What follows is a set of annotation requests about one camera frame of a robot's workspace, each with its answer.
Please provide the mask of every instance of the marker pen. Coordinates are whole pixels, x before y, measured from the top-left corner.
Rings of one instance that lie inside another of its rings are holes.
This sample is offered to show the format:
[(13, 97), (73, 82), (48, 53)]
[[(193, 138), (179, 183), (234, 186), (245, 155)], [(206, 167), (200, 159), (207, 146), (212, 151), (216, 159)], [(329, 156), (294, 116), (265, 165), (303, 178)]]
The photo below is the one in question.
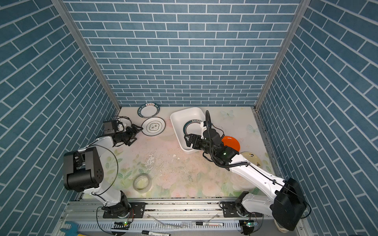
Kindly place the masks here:
[(170, 234), (168, 233), (158, 233), (158, 232), (152, 232), (148, 230), (142, 230), (142, 234), (152, 235), (152, 236), (170, 236)]
[(223, 226), (223, 223), (216, 223), (216, 222), (196, 222), (195, 225)]

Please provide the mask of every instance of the metal bracket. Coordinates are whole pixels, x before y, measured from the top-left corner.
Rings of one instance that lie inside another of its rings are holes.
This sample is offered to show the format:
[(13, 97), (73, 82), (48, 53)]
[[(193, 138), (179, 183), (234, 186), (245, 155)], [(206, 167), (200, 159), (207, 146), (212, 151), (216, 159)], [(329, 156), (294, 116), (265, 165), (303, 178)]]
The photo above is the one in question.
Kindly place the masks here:
[[(222, 202), (221, 204), (224, 218), (246, 217), (238, 214), (235, 202)], [(255, 217), (255, 215), (256, 217), (262, 217), (261, 213), (252, 212), (252, 216)]]
[[(144, 208), (146, 207), (146, 203), (145, 202), (129, 202), (129, 204), (131, 205), (130, 209), (134, 210), (134, 218), (143, 218)], [(102, 217), (104, 219), (120, 219), (117, 216), (114, 216), (107, 211), (104, 211), (104, 215)]]

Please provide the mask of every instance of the white basin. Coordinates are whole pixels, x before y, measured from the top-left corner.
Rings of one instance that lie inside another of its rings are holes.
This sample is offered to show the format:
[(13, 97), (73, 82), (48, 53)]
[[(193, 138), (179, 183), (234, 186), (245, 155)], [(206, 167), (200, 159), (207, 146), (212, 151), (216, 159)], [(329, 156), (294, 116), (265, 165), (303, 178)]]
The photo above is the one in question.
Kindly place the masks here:
[[(191, 120), (205, 120), (205, 114), (199, 107), (191, 107), (181, 111), (176, 111), (171, 114), (170, 121), (172, 122), (173, 130), (175, 131), (176, 138), (180, 144), (181, 149), (186, 153), (194, 153), (196, 149), (186, 146), (184, 139), (184, 125)], [(201, 126), (198, 122), (192, 122), (186, 127), (187, 134), (201, 135)]]

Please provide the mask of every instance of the blue brick wall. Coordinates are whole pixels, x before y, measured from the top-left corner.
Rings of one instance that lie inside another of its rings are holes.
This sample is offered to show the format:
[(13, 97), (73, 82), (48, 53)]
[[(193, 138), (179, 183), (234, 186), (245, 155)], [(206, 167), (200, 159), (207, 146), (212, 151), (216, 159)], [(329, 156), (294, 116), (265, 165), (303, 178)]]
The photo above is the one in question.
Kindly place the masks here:
[(378, 235), (378, 2), (312, 0), (260, 113), (317, 235)]
[(0, 235), (51, 234), (62, 154), (115, 108), (50, 0), (0, 1)]
[(122, 106), (251, 106), (299, 0), (64, 2)]

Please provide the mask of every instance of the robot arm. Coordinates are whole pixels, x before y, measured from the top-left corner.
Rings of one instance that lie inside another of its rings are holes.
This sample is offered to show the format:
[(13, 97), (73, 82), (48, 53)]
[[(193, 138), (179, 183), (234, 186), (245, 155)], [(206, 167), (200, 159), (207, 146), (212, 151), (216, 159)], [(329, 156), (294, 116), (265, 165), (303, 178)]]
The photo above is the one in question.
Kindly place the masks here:
[(243, 192), (236, 200), (238, 213), (247, 215), (258, 212), (272, 215), (279, 224), (293, 231), (308, 205), (299, 184), (292, 178), (284, 180), (262, 170), (235, 149), (225, 146), (220, 135), (211, 128), (211, 125), (209, 111), (206, 111), (202, 135), (185, 135), (186, 145), (210, 154), (211, 160), (206, 158), (207, 160), (242, 176), (267, 196), (255, 196)]
[(67, 190), (90, 194), (103, 203), (102, 209), (110, 217), (123, 218), (129, 215), (130, 205), (122, 191), (118, 191), (104, 180), (100, 156), (110, 152), (109, 148), (119, 142), (130, 146), (142, 128), (132, 124), (119, 130), (118, 124), (117, 120), (105, 121), (104, 133), (108, 136), (97, 138), (84, 148), (65, 153), (63, 179)]

